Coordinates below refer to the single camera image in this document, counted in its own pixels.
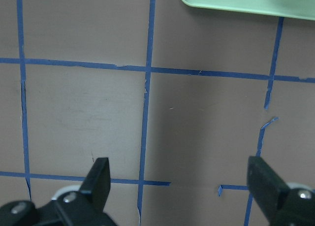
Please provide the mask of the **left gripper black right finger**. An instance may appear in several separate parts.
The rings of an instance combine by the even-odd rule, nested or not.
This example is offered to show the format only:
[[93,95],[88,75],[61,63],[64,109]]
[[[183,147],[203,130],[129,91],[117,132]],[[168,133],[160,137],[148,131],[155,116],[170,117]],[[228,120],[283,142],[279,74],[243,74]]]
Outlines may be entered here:
[[248,158],[247,186],[268,221],[280,211],[290,192],[287,183],[258,156]]

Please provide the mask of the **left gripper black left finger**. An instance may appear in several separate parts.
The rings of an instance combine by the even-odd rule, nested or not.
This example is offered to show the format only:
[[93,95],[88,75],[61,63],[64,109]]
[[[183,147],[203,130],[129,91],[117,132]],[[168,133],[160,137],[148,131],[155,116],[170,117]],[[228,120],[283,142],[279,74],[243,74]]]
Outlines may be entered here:
[[108,158],[97,158],[79,188],[97,211],[103,211],[111,188]]

